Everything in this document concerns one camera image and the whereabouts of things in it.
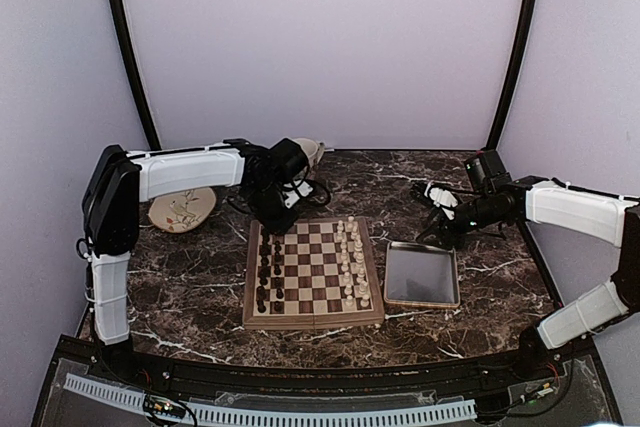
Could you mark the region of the brown chess knight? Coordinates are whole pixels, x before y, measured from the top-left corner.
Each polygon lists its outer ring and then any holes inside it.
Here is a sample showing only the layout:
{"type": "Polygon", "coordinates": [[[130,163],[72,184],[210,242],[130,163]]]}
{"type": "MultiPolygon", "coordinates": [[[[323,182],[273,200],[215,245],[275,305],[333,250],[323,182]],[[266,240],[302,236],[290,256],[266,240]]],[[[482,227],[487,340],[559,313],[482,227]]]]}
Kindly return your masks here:
{"type": "Polygon", "coordinates": [[[270,242],[271,233],[267,230],[263,230],[261,232],[261,242],[263,244],[268,244],[270,242]]]}

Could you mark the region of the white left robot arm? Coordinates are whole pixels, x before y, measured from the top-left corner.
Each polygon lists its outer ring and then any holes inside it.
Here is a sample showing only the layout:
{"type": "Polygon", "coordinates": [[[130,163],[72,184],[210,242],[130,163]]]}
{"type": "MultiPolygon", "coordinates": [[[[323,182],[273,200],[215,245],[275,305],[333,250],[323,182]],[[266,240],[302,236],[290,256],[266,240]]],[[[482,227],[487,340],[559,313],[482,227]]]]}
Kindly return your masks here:
{"type": "Polygon", "coordinates": [[[255,220],[284,233],[298,218],[297,204],[314,191],[309,170],[302,146],[289,138],[271,147],[245,139],[159,151],[105,147],[81,201],[83,235],[77,243],[88,263],[86,297],[94,334],[109,346],[103,368],[120,383],[141,374],[140,359],[119,344],[131,338],[128,272],[143,205],[188,190],[236,188],[255,220]]]}

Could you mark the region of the dark chess piece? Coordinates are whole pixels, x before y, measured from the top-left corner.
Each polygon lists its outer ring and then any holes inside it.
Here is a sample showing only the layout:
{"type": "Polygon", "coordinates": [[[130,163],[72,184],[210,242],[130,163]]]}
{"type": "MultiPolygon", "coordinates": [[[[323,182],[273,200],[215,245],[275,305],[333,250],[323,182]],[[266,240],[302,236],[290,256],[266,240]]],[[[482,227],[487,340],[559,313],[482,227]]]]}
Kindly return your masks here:
{"type": "Polygon", "coordinates": [[[256,295],[255,295],[255,300],[257,303],[260,302],[265,302],[268,298],[268,291],[267,289],[260,285],[256,288],[256,295]]]}
{"type": "Polygon", "coordinates": [[[269,267],[263,267],[259,270],[258,278],[259,278],[259,283],[261,285],[266,285],[270,277],[271,277],[271,269],[269,267]]]}
{"type": "Polygon", "coordinates": [[[271,267],[271,255],[261,255],[260,256],[260,266],[262,268],[270,268],[271,267]]]}
{"type": "Polygon", "coordinates": [[[260,245],[259,253],[261,256],[266,256],[271,253],[271,245],[269,243],[263,243],[260,245]]]}

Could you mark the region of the metal tray with wooden rim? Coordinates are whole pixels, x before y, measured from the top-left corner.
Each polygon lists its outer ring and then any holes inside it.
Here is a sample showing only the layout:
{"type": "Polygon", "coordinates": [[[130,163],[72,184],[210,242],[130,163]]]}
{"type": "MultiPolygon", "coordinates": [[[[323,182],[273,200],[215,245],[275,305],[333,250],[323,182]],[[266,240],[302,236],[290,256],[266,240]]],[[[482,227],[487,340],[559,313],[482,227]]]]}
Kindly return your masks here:
{"type": "Polygon", "coordinates": [[[460,305],[454,249],[390,242],[386,250],[384,300],[390,305],[453,309],[460,305]]]}

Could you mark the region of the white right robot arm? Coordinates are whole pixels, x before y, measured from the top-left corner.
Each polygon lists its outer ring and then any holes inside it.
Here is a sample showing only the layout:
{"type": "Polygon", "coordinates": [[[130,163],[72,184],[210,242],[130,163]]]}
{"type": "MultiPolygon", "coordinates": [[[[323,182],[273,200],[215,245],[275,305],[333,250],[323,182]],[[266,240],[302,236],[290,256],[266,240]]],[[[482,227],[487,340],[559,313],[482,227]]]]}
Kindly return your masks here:
{"type": "Polygon", "coordinates": [[[513,178],[495,150],[467,158],[470,186],[435,180],[415,183],[412,196],[430,207],[420,240],[433,239],[447,250],[490,226],[515,225],[542,234],[544,247],[559,253],[570,272],[584,263],[584,292],[566,298],[553,313],[519,336],[510,371],[521,381],[534,379],[565,347],[603,333],[639,311],[639,199],[577,186],[557,177],[513,178]]]}

